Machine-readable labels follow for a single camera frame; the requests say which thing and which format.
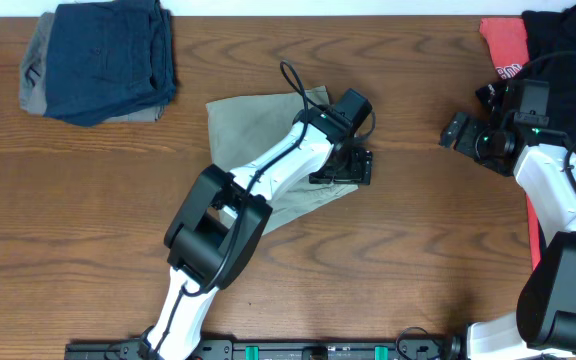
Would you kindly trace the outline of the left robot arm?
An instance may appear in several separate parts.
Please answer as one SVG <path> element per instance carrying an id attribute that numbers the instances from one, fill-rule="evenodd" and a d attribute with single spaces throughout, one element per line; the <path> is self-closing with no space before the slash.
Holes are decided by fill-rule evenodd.
<path id="1" fill-rule="evenodd" d="M 376 116 L 369 104 L 317 105 L 258 158 L 230 171 L 201 172 L 169 226 L 170 285 L 157 323 L 142 337 L 141 359 L 186 359 L 218 291 L 250 261 L 272 203 L 302 179 L 314 184 L 368 184 L 371 154 L 357 131 Z"/>

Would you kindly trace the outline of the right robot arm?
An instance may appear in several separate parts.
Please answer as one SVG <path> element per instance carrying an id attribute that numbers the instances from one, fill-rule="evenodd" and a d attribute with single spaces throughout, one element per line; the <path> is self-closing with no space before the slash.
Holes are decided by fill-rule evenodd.
<path id="1" fill-rule="evenodd" d="M 448 343 L 448 359 L 576 357 L 576 154 L 545 121 L 511 112 L 486 123 L 458 112 L 440 135 L 441 146 L 517 181 L 546 243 L 515 311 L 470 325 Z"/>

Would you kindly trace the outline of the khaki green shorts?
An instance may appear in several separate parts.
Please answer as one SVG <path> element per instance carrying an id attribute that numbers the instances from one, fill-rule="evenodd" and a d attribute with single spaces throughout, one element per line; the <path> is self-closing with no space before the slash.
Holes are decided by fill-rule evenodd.
<path id="1" fill-rule="evenodd" d="M 225 171 L 245 165 L 282 140 L 303 109 L 296 93 L 239 96 L 210 102 L 208 132 L 212 162 Z M 306 177 L 271 203 L 266 234 L 356 191 L 356 185 L 311 184 Z"/>

